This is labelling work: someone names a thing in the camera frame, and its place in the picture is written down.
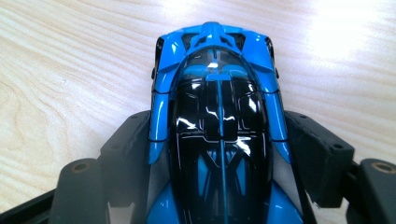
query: wooden table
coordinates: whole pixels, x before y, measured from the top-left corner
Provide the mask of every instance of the wooden table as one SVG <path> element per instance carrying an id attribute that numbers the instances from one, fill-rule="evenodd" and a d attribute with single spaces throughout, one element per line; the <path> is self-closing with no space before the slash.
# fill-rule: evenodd
<path id="1" fill-rule="evenodd" d="M 55 188 L 149 109 L 159 35 L 205 21 L 271 36 L 286 109 L 396 162 L 396 2 L 2 1 L 0 212 Z M 344 210 L 316 209 L 319 223 Z"/>

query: light wooden surface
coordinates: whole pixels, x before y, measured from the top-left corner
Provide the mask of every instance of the light wooden surface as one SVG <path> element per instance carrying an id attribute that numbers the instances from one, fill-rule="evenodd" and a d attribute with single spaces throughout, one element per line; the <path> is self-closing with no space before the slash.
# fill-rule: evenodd
<path id="1" fill-rule="evenodd" d="M 0 212 L 55 188 L 149 109 L 155 41 L 219 21 L 269 35 L 286 109 L 396 162 L 396 2 L 1 1 Z M 343 210 L 317 211 L 345 223 Z"/>

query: glossy blue car body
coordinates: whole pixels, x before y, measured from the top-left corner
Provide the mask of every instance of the glossy blue car body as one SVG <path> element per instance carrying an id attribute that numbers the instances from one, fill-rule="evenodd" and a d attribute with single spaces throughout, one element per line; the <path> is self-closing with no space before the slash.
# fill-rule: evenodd
<path id="1" fill-rule="evenodd" d="M 171 180 L 148 224 L 303 223 L 275 178 L 273 159 L 292 160 L 266 35 L 216 22 L 163 35 L 152 77 L 148 163 L 166 150 Z"/>

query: windshield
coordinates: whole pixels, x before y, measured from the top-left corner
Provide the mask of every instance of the windshield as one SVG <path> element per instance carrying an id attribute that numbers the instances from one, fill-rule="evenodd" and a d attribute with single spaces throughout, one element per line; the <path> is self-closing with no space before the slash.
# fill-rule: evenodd
<path id="1" fill-rule="evenodd" d="M 181 79 L 231 80 L 233 77 L 249 78 L 248 68 L 241 56 L 219 48 L 202 49 L 188 56 Z"/>

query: model car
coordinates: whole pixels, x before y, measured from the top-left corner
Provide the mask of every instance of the model car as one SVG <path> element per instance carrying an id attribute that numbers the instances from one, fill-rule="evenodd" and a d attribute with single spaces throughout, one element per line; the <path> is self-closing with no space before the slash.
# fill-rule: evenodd
<path id="1" fill-rule="evenodd" d="M 155 62 L 148 162 L 167 150 L 170 181 L 148 223 L 302 223 L 273 179 L 290 151 L 271 39 L 207 22 L 160 37 Z"/>
<path id="2" fill-rule="evenodd" d="M 346 198 L 348 223 L 396 223 L 396 166 L 358 165 L 351 145 L 283 110 L 268 36 L 217 22 L 174 31 L 151 77 L 150 111 L 0 222 L 109 223 L 109 208 L 129 206 L 134 224 L 316 223 L 311 201 Z"/>

